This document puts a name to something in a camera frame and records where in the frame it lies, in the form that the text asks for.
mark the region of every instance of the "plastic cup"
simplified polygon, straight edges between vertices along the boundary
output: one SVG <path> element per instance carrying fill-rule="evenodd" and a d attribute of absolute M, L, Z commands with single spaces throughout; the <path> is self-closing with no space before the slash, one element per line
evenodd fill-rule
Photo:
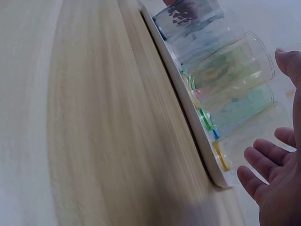
<path fill-rule="evenodd" d="M 220 6 L 215 0 L 179 0 L 153 17 L 162 37 L 174 40 L 198 26 Z"/>
<path fill-rule="evenodd" d="M 173 55 L 187 72 L 207 56 L 245 34 L 234 13 L 221 7 L 211 13 L 211 18 L 184 32 L 170 42 Z"/>
<path fill-rule="evenodd" d="M 266 109 L 273 102 L 273 93 L 265 83 L 252 89 L 242 98 L 231 98 L 227 102 L 216 100 L 214 103 L 201 105 L 200 113 L 206 128 L 213 130 L 246 120 Z"/>
<path fill-rule="evenodd" d="M 194 67 L 190 84 L 202 101 L 229 87 L 252 89 L 273 77 L 271 57 L 257 36 L 248 32 Z"/>

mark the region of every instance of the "wooden table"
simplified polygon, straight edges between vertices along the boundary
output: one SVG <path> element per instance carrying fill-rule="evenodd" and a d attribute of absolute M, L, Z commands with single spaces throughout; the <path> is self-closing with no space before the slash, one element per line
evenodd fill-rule
<path fill-rule="evenodd" d="M 243 226 L 137 0 L 0 2 L 0 222 Z"/>

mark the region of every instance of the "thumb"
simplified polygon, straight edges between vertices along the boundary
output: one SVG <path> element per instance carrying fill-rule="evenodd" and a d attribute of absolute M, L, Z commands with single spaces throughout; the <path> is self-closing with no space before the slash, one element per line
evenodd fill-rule
<path fill-rule="evenodd" d="M 301 52 L 285 52 L 278 48 L 275 52 L 279 69 L 287 75 L 297 88 L 293 103 L 293 127 L 297 149 L 301 154 Z"/>
<path fill-rule="evenodd" d="M 278 48 L 275 52 L 276 62 L 279 69 L 292 80 L 295 87 L 301 80 L 301 52 Z"/>

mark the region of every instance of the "white floor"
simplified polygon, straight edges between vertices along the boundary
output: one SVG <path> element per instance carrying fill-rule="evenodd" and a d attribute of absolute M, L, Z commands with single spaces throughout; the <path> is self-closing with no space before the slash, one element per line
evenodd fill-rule
<path fill-rule="evenodd" d="M 281 47 L 301 51 L 301 1 L 300 0 L 218 0 L 236 15 L 246 32 L 255 33 L 264 43 L 275 67 L 275 78 L 270 82 L 276 99 L 281 99 L 292 120 L 294 86 L 277 67 L 274 52 Z M 149 11 L 155 15 L 165 5 L 161 0 L 149 0 Z M 235 187 L 247 226 L 259 226 L 257 204 L 242 186 Z"/>

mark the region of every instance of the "finger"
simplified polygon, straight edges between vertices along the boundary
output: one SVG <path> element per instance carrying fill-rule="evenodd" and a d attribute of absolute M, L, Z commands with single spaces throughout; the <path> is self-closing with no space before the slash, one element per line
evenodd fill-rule
<path fill-rule="evenodd" d="M 251 171 L 245 166 L 241 166 L 237 170 L 237 176 L 244 189 L 248 194 L 261 205 L 265 192 L 268 186 L 259 180 Z"/>
<path fill-rule="evenodd" d="M 293 103 L 293 127 L 295 137 L 301 137 L 301 52 L 285 52 L 283 49 L 277 49 L 275 58 L 280 70 L 286 74 L 297 88 Z M 301 161 L 301 140 L 296 140 L 297 154 Z"/>
<path fill-rule="evenodd" d="M 273 170 L 278 167 L 278 165 L 253 147 L 247 148 L 244 156 L 248 163 L 250 163 L 250 165 L 263 176 L 263 178 L 270 182 L 270 176 L 272 175 Z"/>
<path fill-rule="evenodd" d="M 301 78 L 301 52 L 290 51 L 278 48 L 275 52 L 275 59 L 278 64 L 279 69 L 294 83 L 297 87 Z"/>
<path fill-rule="evenodd" d="M 287 154 L 289 154 L 287 150 L 284 150 L 267 140 L 255 140 L 253 147 L 278 166 L 284 166 L 288 160 L 286 158 Z"/>
<path fill-rule="evenodd" d="M 283 143 L 296 148 L 295 132 L 291 128 L 281 127 L 275 130 L 275 137 Z"/>

